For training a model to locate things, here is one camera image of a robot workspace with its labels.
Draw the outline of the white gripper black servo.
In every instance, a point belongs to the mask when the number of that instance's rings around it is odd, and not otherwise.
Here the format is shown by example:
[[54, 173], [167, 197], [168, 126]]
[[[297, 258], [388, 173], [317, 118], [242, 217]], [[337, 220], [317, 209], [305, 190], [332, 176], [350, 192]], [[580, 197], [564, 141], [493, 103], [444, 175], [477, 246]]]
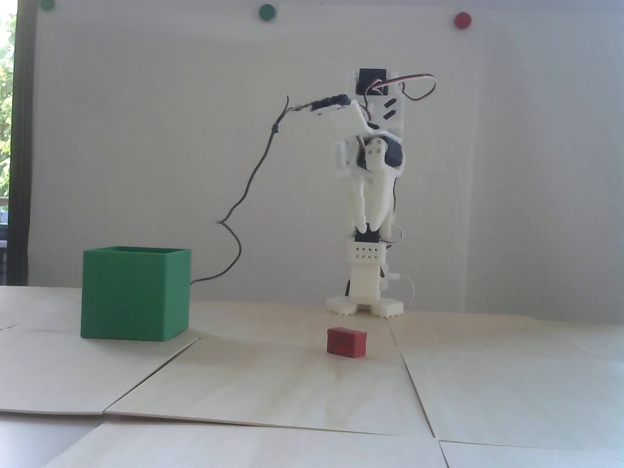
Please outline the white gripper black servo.
[[406, 157], [403, 141], [388, 132], [355, 136], [334, 145], [337, 171], [370, 174], [370, 200], [365, 202], [363, 175], [350, 180], [350, 217], [357, 231], [377, 231], [390, 210], [390, 176], [399, 177], [404, 171]]

